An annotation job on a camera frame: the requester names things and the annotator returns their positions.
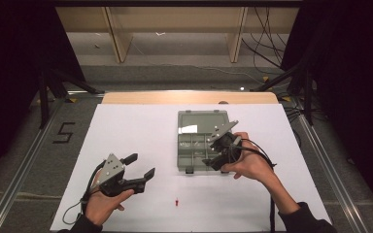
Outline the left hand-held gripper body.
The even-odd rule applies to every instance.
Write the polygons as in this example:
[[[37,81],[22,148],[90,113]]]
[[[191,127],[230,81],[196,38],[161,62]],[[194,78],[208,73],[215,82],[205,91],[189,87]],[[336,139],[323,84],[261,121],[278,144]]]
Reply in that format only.
[[[135,194],[143,193],[144,185],[138,185],[140,179],[126,180],[123,175],[125,166],[113,153],[102,163],[101,173],[91,186],[91,192],[100,191],[108,197],[115,197],[126,190],[132,189]]]

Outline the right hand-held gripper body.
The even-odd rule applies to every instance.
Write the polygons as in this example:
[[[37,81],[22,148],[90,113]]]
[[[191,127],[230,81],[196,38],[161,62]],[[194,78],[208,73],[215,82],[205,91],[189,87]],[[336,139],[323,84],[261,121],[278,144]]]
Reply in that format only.
[[[215,126],[211,136],[207,139],[209,146],[213,142],[219,143],[220,152],[217,152],[217,154],[218,156],[225,155],[229,160],[228,163],[237,161],[241,155],[241,151],[239,150],[241,138],[231,132],[231,129],[237,124],[238,120],[233,120],[220,126]]]

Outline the grey transparent compartment box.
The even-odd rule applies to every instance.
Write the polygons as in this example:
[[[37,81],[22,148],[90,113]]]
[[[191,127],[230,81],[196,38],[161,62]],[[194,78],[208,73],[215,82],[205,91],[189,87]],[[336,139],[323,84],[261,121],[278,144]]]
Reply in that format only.
[[[178,157],[180,172],[188,175],[201,171],[213,171],[204,163],[219,154],[211,149],[208,139],[217,128],[229,122],[227,111],[179,111]]]

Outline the person's right hand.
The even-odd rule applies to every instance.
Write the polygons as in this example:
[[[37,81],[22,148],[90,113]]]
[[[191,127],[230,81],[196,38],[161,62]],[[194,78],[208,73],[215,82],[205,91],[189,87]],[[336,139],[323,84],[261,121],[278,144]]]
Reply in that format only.
[[[240,158],[236,162],[224,164],[221,169],[224,172],[234,172],[235,179],[244,176],[263,184],[273,181],[276,178],[274,171],[267,161],[258,154],[259,148],[250,141],[249,135],[246,132],[237,132],[236,136],[242,139],[244,147]]]

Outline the person's left hand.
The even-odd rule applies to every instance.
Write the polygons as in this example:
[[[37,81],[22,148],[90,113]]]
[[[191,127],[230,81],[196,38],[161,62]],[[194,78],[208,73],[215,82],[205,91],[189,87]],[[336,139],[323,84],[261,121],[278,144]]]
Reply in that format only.
[[[132,189],[115,197],[108,197],[102,192],[93,193],[88,200],[85,216],[95,225],[102,226],[115,211],[123,211],[122,203],[134,194]]]

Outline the black metal stand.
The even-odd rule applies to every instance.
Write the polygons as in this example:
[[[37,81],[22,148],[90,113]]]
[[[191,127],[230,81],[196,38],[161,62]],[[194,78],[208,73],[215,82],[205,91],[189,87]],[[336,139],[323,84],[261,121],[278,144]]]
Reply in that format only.
[[[105,93],[104,90],[98,90],[88,85],[85,81],[76,79],[66,72],[58,69],[49,69],[44,71],[39,76],[38,82],[41,109],[41,129],[44,128],[50,119],[48,89],[52,92],[55,98],[65,98],[68,95],[68,92],[63,84],[64,82],[71,83],[90,94]]]
[[[290,95],[297,95],[303,91],[304,106],[302,113],[307,119],[307,122],[312,125],[312,95],[313,95],[313,78],[306,65],[297,64],[285,71],[270,82],[262,84],[260,87],[253,89],[253,92],[263,92],[267,89],[290,79],[287,92]]]

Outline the light wooden shelf unit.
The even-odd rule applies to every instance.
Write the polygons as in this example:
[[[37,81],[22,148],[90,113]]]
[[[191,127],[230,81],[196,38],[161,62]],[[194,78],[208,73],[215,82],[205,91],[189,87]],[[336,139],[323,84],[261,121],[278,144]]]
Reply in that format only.
[[[116,62],[125,60],[135,33],[222,33],[229,59],[238,61],[245,33],[288,34],[299,9],[279,7],[58,7],[67,32],[110,35]]]

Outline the dark curtain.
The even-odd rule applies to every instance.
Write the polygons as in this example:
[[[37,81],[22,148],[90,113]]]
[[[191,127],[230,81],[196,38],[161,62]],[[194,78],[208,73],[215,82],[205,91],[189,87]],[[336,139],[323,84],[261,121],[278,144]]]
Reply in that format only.
[[[302,0],[282,67],[300,61],[335,9],[341,13],[312,73],[324,111],[373,192],[373,0]]]
[[[39,77],[61,95],[58,70],[85,79],[54,6],[41,0],[0,0],[0,158],[39,89]]]

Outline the metal floor rail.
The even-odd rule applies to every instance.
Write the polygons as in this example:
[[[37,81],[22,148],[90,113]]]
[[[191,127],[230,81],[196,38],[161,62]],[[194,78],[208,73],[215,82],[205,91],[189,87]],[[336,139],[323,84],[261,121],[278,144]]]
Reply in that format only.
[[[17,198],[17,194],[20,191],[30,169],[38,157],[40,149],[46,140],[49,131],[51,130],[52,122],[62,105],[62,99],[56,99],[53,102],[48,121],[38,130],[33,143],[18,166],[16,173],[9,183],[9,186],[0,195],[0,228],[3,225],[11,207],[13,206]]]
[[[328,153],[326,152],[321,139],[319,138],[315,128],[311,126],[304,115],[299,117],[302,125],[314,151],[320,162],[323,172],[337,198],[337,201],[342,208],[344,215],[354,233],[369,233],[368,228],[364,224],[362,214],[358,210],[349,191],[344,186],[340,176],[331,162]]]

